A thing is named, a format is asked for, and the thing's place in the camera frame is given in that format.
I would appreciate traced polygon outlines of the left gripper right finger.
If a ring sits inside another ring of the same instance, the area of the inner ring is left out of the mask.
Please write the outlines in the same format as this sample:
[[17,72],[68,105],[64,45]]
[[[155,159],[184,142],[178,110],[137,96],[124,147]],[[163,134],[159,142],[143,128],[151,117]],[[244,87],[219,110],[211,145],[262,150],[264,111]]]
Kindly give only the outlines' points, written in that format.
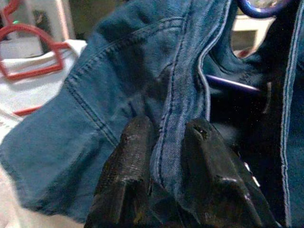
[[186,124],[181,155],[194,227],[279,227],[249,167],[210,122]]

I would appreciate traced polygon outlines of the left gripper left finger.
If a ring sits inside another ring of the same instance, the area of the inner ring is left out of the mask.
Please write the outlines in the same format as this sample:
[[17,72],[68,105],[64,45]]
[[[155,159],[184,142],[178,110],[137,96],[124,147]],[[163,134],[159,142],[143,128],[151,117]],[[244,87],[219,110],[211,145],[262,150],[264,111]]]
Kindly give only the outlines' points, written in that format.
[[86,228],[149,228],[150,157],[155,131],[147,116],[133,118],[105,162]]

